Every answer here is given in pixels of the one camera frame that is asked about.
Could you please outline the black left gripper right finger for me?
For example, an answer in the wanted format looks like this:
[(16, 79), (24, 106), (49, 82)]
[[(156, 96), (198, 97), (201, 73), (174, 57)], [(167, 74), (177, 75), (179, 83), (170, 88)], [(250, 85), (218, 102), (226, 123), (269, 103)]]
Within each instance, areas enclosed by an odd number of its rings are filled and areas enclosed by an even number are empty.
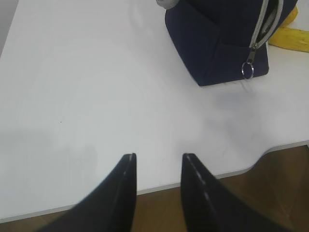
[(285, 232), (225, 188), (193, 153), (182, 158), (181, 201), (189, 232)]

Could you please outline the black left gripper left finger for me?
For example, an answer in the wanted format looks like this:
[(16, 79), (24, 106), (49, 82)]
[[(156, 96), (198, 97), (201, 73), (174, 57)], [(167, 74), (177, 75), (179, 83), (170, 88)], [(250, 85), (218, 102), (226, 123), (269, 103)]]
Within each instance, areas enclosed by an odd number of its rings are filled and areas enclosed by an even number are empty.
[(109, 175), (41, 232), (129, 232), (137, 196), (136, 154), (125, 154)]

